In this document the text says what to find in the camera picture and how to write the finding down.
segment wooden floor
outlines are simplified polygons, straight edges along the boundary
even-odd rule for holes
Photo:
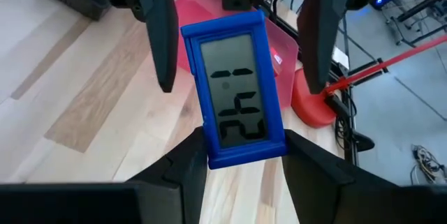
[[[294,21],[294,14],[285,11]],[[202,124],[192,76],[156,81],[129,10],[92,22],[55,0],[0,0],[0,181],[124,181]],[[340,154],[332,126],[293,129]],[[281,160],[208,173],[201,223],[297,223]]]

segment digital digits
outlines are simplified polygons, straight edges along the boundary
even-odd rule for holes
[[[220,70],[216,71],[211,74],[211,78],[220,78],[220,77],[229,77],[230,75],[234,76],[243,76],[243,75],[251,75],[253,74],[252,70],[249,70],[248,68],[239,68],[235,69],[232,73],[228,70]],[[231,109],[225,109],[218,113],[218,116],[220,117],[227,117],[227,116],[234,116],[237,114],[251,114],[251,113],[259,113],[261,112],[257,107],[242,107],[241,106],[241,100],[242,99],[250,99],[253,98],[256,94],[255,91],[248,91],[248,92],[242,92],[236,94],[234,97],[234,108]],[[247,140],[255,140],[265,137],[265,127],[264,127],[264,120],[261,119],[258,121],[258,131],[255,133],[247,133],[247,130],[245,128],[245,125],[239,121],[239,120],[227,120],[222,121],[219,124],[219,131],[221,133],[222,139],[224,139],[227,136],[227,128],[230,127],[238,127],[239,133],[242,137],[244,137]]]

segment red handle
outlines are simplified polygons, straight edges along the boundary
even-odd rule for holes
[[[388,67],[392,64],[396,64],[397,62],[400,62],[404,59],[407,59],[409,57],[412,57],[418,53],[421,53],[425,50],[430,49],[431,47],[440,45],[441,43],[447,42],[447,35],[441,36],[437,39],[434,39],[428,43],[425,43],[421,46],[415,47],[407,52],[404,52],[402,54],[400,54],[397,57],[393,57],[392,59],[389,59],[387,61],[384,61],[383,63],[377,64],[375,66],[372,66],[366,70],[363,70],[355,75],[352,75],[350,77],[341,79],[340,81],[331,84],[329,87],[326,87],[325,91],[326,93],[331,94],[332,92],[338,90],[338,89],[345,89],[347,88],[350,84],[352,84],[353,82],[360,80],[364,77],[367,77],[369,75],[371,75],[372,73],[375,73],[379,70],[381,70],[382,68]]]

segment red object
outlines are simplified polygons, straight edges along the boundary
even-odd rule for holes
[[[292,108],[299,118],[308,126],[320,128],[330,125],[337,116],[335,112],[324,102],[329,94],[333,94],[338,89],[346,89],[355,81],[367,77],[381,69],[396,64],[404,59],[412,57],[431,47],[447,42],[447,35],[441,36],[431,42],[415,47],[405,53],[402,53],[383,63],[372,66],[355,75],[342,78],[340,81],[326,87],[320,94],[310,94],[307,86],[304,71],[302,69],[295,72],[295,80],[293,83]]]
[[[320,128],[330,125],[337,116],[324,102],[326,93],[310,94],[303,69],[295,71],[293,83],[292,108],[308,126]]]
[[[236,12],[222,9],[221,0],[176,0],[179,27],[184,25],[212,20],[219,17],[235,14]],[[275,50],[277,56],[281,57],[280,68],[275,63],[275,73],[279,105],[286,108],[291,105],[293,76],[295,73],[296,57],[298,55],[298,45],[286,32],[273,24],[269,19],[265,19],[268,42],[270,50]],[[177,65],[189,71],[189,62],[184,47],[183,37],[179,32]]]
[[[383,69],[385,67],[388,67],[388,66],[390,66],[392,64],[396,64],[396,63],[398,63],[398,62],[400,62],[402,60],[405,60],[405,59],[407,59],[409,57],[412,57],[412,56],[414,56],[416,54],[419,54],[419,53],[421,53],[421,52],[423,52],[425,50],[430,49],[431,47],[434,47],[434,46],[439,45],[439,44],[444,43],[444,42],[447,42],[447,35],[441,36],[441,37],[439,37],[437,39],[434,39],[434,40],[432,40],[432,41],[430,41],[428,43],[425,43],[425,44],[423,44],[421,46],[415,47],[415,48],[413,48],[413,49],[411,49],[411,50],[409,50],[407,52],[404,52],[404,53],[400,54],[397,57],[393,57],[392,59],[384,61],[381,64],[377,64],[377,65],[372,66],[372,67],[370,67],[370,68],[368,68],[366,70],[360,71],[359,73],[354,74],[354,75],[352,75],[352,76],[350,76],[348,78],[341,79],[340,81],[338,81],[338,82],[330,85],[329,87],[327,87],[325,89],[325,92],[330,94],[330,93],[332,93],[332,92],[334,92],[334,91],[336,91],[338,89],[346,89],[350,84],[352,84],[355,81],[358,81],[358,80],[360,80],[360,79],[362,79],[364,77],[367,77],[367,76],[369,76],[369,75],[371,75],[373,73],[376,73],[377,71],[379,71],[379,70],[381,70],[381,69]]]

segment black equipment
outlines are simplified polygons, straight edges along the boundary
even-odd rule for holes
[[[302,224],[445,223],[447,187],[399,187],[286,130],[282,158]],[[122,184],[2,185],[2,223],[196,224],[207,176],[202,127]]]
[[[263,0],[223,0],[246,9]],[[298,18],[310,90],[327,79],[340,18],[369,0],[305,0]],[[175,78],[174,0],[110,0],[147,24],[157,76],[169,92]],[[342,160],[291,130],[284,174],[301,224],[445,223],[447,188],[399,187]],[[203,129],[122,184],[2,185],[2,223],[198,223],[207,176]]]

